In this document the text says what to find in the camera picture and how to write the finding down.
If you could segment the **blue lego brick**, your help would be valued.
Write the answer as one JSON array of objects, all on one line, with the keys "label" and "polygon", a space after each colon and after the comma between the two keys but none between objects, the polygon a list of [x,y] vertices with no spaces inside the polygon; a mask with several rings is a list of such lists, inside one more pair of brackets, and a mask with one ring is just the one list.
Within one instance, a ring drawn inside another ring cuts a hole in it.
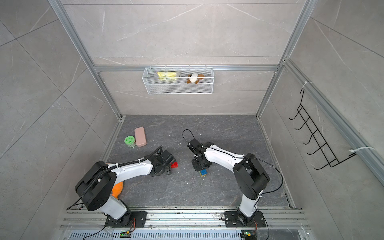
[{"label": "blue lego brick", "polygon": [[206,174],[207,174],[207,170],[201,170],[201,171],[200,171],[200,175],[201,175],[202,177],[204,177]]}]

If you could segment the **red lego brick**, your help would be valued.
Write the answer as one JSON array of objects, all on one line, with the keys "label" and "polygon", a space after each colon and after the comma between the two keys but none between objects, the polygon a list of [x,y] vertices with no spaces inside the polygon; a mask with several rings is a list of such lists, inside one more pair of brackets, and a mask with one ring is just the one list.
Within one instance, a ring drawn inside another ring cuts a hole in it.
[{"label": "red lego brick", "polygon": [[172,163],[172,165],[171,165],[171,168],[172,169],[175,169],[175,168],[177,168],[178,167],[178,162],[174,162],[174,163]]}]

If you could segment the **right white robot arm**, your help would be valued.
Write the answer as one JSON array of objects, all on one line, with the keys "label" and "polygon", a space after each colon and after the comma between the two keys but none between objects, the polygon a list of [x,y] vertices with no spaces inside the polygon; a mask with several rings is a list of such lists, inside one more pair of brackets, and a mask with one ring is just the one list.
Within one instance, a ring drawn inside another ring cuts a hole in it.
[{"label": "right white robot arm", "polygon": [[197,139],[189,141],[188,148],[194,154],[192,164],[195,171],[202,173],[215,163],[235,175],[243,194],[238,213],[245,221],[251,220],[256,214],[258,200],[270,181],[256,156],[231,153],[210,142],[202,144]]}]

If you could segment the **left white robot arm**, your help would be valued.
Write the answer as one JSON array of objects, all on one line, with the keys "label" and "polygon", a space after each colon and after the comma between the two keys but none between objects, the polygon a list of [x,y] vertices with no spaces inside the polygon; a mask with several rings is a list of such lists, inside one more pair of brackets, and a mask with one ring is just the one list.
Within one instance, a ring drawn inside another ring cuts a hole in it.
[{"label": "left white robot arm", "polygon": [[106,164],[99,161],[76,184],[75,192],[88,211],[101,211],[107,216],[105,226],[127,227],[137,218],[122,200],[113,196],[113,188],[139,176],[167,175],[174,162],[174,156],[162,147],[131,162]]}]

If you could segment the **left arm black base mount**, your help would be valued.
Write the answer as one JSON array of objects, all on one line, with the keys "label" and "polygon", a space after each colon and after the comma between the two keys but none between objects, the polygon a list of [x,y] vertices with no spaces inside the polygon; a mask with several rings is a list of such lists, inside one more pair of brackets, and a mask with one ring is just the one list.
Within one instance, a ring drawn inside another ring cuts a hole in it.
[{"label": "left arm black base mount", "polygon": [[147,219],[147,212],[129,212],[124,214],[119,220],[107,216],[105,227],[112,228],[143,228]]}]

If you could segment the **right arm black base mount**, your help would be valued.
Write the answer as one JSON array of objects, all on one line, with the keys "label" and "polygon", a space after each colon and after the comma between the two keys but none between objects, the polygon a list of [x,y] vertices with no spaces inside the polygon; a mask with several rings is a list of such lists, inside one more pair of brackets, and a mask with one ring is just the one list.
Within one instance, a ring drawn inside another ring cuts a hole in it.
[{"label": "right arm black base mount", "polygon": [[239,210],[226,211],[220,218],[227,228],[264,228],[267,226],[264,215],[256,211],[251,217],[246,217]]}]

